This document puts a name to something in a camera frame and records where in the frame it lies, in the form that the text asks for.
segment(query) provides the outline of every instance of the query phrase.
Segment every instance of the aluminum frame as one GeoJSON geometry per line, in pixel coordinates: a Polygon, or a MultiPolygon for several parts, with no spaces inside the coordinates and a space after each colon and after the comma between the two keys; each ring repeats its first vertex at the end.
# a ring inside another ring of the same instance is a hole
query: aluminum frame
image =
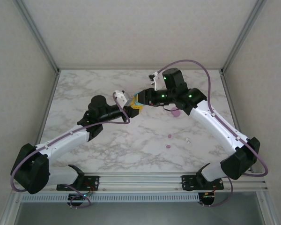
{"type": "Polygon", "coordinates": [[[55,90],[56,90],[58,80],[59,80],[59,77],[60,77],[60,72],[61,71],[59,71],[56,74],[56,77],[55,77],[55,80],[54,80],[54,83],[53,83],[53,86],[52,86],[52,90],[50,92],[49,100],[48,100],[48,103],[46,105],[45,113],[44,113],[43,118],[42,118],[42,123],[41,123],[40,129],[39,129],[38,134],[37,134],[37,139],[36,139],[35,145],[40,144],[40,142],[41,142],[43,132],[44,132],[44,128],[45,128],[47,118],[48,118],[48,115],[49,115],[49,111],[50,111],[50,108],[51,108],[51,105],[52,105],[53,97],[54,97],[54,94],[55,94],[55,90]]]}
{"type": "Polygon", "coordinates": [[[11,193],[0,220],[0,225],[14,225],[21,206],[22,193],[11,193]]]}
{"type": "Polygon", "coordinates": [[[230,92],[229,92],[229,89],[228,89],[226,78],[223,75],[222,71],[219,71],[219,72],[220,72],[223,88],[224,88],[224,91],[225,91],[226,99],[227,99],[227,102],[228,102],[228,106],[229,106],[229,109],[230,109],[230,112],[231,112],[234,127],[241,132],[241,128],[239,126],[239,122],[238,122],[238,119],[237,119],[235,108],[233,106],[233,102],[232,102],[231,95],[230,95],[230,92]]]}
{"type": "Polygon", "coordinates": [[[253,24],[255,23],[258,15],[260,14],[263,6],[265,5],[266,0],[257,0],[247,21],[245,22],[242,30],[240,31],[236,42],[234,43],[223,67],[222,67],[222,73],[225,75],[225,73],[227,72],[228,68],[230,67],[230,65],[232,64],[234,58],[236,57],[239,49],[241,48],[241,46],[244,43],[244,40],[246,39],[246,37],[248,36],[253,24]]]}
{"type": "MultiPolygon", "coordinates": [[[[85,173],[87,176],[100,176],[99,187],[96,193],[185,193],[182,189],[182,175],[195,175],[195,172],[99,172],[85,173]]],[[[218,192],[230,192],[230,183],[223,178],[224,190],[218,192]]],[[[232,181],[234,191],[267,191],[263,177],[241,176],[232,181]]],[[[56,186],[47,186],[40,193],[59,193],[56,186]]]]}
{"type": "Polygon", "coordinates": [[[265,225],[281,225],[269,192],[256,192],[265,225]]]}
{"type": "MultiPolygon", "coordinates": [[[[35,195],[23,194],[23,203],[69,203],[69,193],[37,193],[35,195]]],[[[184,193],[95,193],[89,197],[92,203],[186,203],[198,202],[199,194],[195,192],[184,193]]]]}
{"type": "Polygon", "coordinates": [[[15,6],[18,8],[23,20],[25,21],[27,27],[31,31],[32,36],[34,37],[35,41],[37,42],[38,46],[40,47],[41,51],[43,52],[44,56],[46,57],[48,63],[52,67],[52,69],[57,74],[59,69],[55,63],[54,58],[52,57],[45,41],[43,40],[40,32],[38,31],[25,3],[22,0],[13,0],[15,6]]]}

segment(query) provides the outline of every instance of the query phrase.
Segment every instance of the black mounting bracket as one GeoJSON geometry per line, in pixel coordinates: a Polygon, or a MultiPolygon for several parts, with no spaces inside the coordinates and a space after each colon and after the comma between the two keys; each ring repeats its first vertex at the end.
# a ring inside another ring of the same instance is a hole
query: black mounting bracket
{"type": "Polygon", "coordinates": [[[182,179],[182,189],[184,191],[194,191],[194,190],[224,190],[224,185],[222,179],[216,179],[212,182],[205,182],[204,185],[200,185],[197,181],[197,175],[183,175],[182,179]]]}
{"type": "MultiPolygon", "coordinates": [[[[83,182],[80,187],[75,187],[78,191],[89,191],[91,188],[94,188],[94,191],[98,190],[99,187],[99,176],[84,176],[83,182]]],[[[68,187],[58,184],[56,187],[58,191],[68,191],[68,187]]]]}

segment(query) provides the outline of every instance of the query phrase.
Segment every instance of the white cable clip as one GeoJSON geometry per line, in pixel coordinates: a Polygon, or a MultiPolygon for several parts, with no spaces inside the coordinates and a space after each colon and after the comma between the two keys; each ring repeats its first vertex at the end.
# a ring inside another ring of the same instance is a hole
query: white cable clip
{"type": "Polygon", "coordinates": [[[154,84],[154,90],[159,90],[159,89],[163,88],[163,83],[161,82],[162,76],[159,75],[159,73],[157,71],[155,71],[152,75],[154,77],[153,77],[153,82],[151,84],[152,85],[154,84]]]}

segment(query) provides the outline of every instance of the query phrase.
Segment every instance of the cable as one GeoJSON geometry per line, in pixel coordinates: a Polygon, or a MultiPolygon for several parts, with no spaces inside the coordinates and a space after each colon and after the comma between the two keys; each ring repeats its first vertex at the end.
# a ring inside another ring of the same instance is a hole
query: cable
{"type": "MultiPolygon", "coordinates": [[[[160,69],[158,71],[158,73],[161,73],[162,71],[164,71],[166,68],[174,65],[174,64],[177,64],[177,63],[180,63],[180,62],[192,62],[192,63],[195,63],[197,64],[198,66],[200,66],[204,72],[206,73],[207,75],[207,78],[208,78],[208,94],[207,94],[207,103],[208,103],[208,108],[210,110],[211,113],[214,113],[213,109],[212,109],[212,106],[211,106],[211,102],[210,102],[210,96],[211,96],[211,80],[210,80],[210,75],[208,73],[208,71],[206,70],[206,68],[200,64],[199,62],[197,61],[194,61],[194,60],[178,60],[178,61],[175,61],[175,62],[172,62],[168,65],[166,65],[165,67],[163,67],[162,69],[160,69]]],[[[238,138],[238,135],[232,130],[230,129],[216,114],[214,116],[218,121],[219,123],[221,123],[235,138],[238,138]]],[[[252,153],[253,155],[260,161],[260,163],[263,165],[264,169],[265,169],[265,172],[263,174],[250,174],[250,173],[244,173],[244,175],[246,176],[250,176],[250,177],[264,177],[268,174],[268,168],[267,168],[267,165],[266,163],[263,161],[263,159],[254,151],[254,149],[247,143],[245,142],[243,139],[239,139],[239,141],[244,144],[252,153]]]]}
{"type": "Polygon", "coordinates": [[[217,204],[212,204],[212,205],[204,205],[204,204],[201,204],[203,207],[216,207],[216,206],[220,206],[220,205],[223,205],[224,203],[226,203],[227,201],[230,200],[230,198],[232,197],[233,195],[233,185],[232,185],[232,181],[229,177],[227,177],[229,182],[230,182],[230,185],[231,185],[231,192],[230,192],[230,195],[228,196],[228,198],[226,198],[224,201],[220,202],[220,203],[217,203],[217,204]]]}
{"type": "Polygon", "coordinates": [[[94,193],[94,190],[95,190],[94,187],[91,186],[89,183],[83,183],[83,184],[89,186],[89,191],[87,193],[85,193],[84,196],[88,196],[88,195],[91,196],[94,193]]]}
{"type": "MultiPolygon", "coordinates": [[[[72,187],[71,185],[68,185],[68,184],[63,184],[64,186],[68,187],[69,189],[72,189],[73,191],[75,191],[77,194],[79,194],[82,198],[85,198],[89,204],[88,205],[83,205],[83,206],[75,206],[76,209],[83,209],[83,208],[86,208],[86,207],[89,207],[91,205],[91,202],[90,202],[90,199],[86,196],[84,196],[83,193],[81,193],[80,191],[78,191],[76,188],[72,187]]],[[[70,201],[70,207],[72,208],[73,205],[72,205],[72,202],[75,198],[77,198],[78,195],[74,196],[71,201],[70,201]]]]}
{"type": "Polygon", "coordinates": [[[179,110],[179,109],[174,109],[174,110],[166,109],[166,108],[164,108],[164,105],[163,105],[163,109],[164,109],[165,111],[168,111],[168,112],[173,112],[173,111],[179,110]]]}
{"type": "MultiPolygon", "coordinates": [[[[115,92],[112,94],[112,97],[113,97],[113,100],[115,101],[116,105],[119,107],[120,111],[124,114],[124,116],[127,118],[127,122],[112,122],[112,121],[105,121],[105,122],[99,122],[99,123],[94,123],[94,124],[91,124],[91,125],[88,125],[88,126],[85,126],[85,127],[81,127],[81,128],[78,128],[76,130],[74,130],[72,132],[73,133],[76,133],[80,130],[84,130],[84,129],[87,129],[89,127],[93,127],[93,126],[96,126],[96,125],[100,125],[100,124],[106,124],[106,123],[111,123],[111,124],[128,124],[130,123],[130,118],[128,117],[127,113],[121,108],[121,106],[119,105],[119,103],[117,102],[116,100],[116,97],[115,97],[115,92]]],[[[56,142],[64,139],[65,137],[68,137],[70,136],[71,133],[66,133],[64,135],[62,135],[61,137],[55,139],[54,141],[52,141],[51,143],[48,143],[46,146],[50,147],[52,146],[53,144],[55,144],[56,142]]],[[[17,189],[15,187],[15,184],[14,184],[14,178],[15,178],[15,174],[17,173],[17,171],[19,170],[19,168],[30,158],[32,157],[33,155],[35,155],[36,153],[40,152],[41,150],[44,150],[46,148],[46,146],[43,146],[35,151],[33,151],[32,153],[30,153],[28,156],[26,156],[14,169],[14,171],[12,172],[11,174],[11,177],[10,177],[10,186],[12,187],[12,189],[16,192],[25,192],[27,191],[26,189],[17,189]]],[[[81,194],[83,195],[81,192],[79,192],[78,190],[76,190],[75,188],[73,188],[72,186],[69,186],[67,184],[64,184],[65,186],[69,187],[70,189],[74,190],[75,192],[77,192],[78,194],[81,194]]]]}

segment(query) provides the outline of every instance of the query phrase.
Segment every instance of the small white object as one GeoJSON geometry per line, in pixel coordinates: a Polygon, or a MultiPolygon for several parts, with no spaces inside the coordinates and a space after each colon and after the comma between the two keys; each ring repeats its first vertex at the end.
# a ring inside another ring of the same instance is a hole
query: small white object
{"type": "Polygon", "coordinates": [[[191,140],[187,137],[186,139],[186,142],[188,143],[188,144],[191,144],[192,142],[191,142],[191,140]]]}
{"type": "Polygon", "coordinates": [[[155,71],[152,75],[154,75],[153,78],[154,81],[151,84],[154,84],[154,90],[162,89],[163,88],[162,76],[157,71],[155,71]]]}
{"type": "Polygon", "coordinates": [[[117,102],[123,108],[126,105],[129,105],[132,101],[132,97],[128,95],[128,93],[120,90],[115,91],[115,97],[117,98],[117,102]]]}

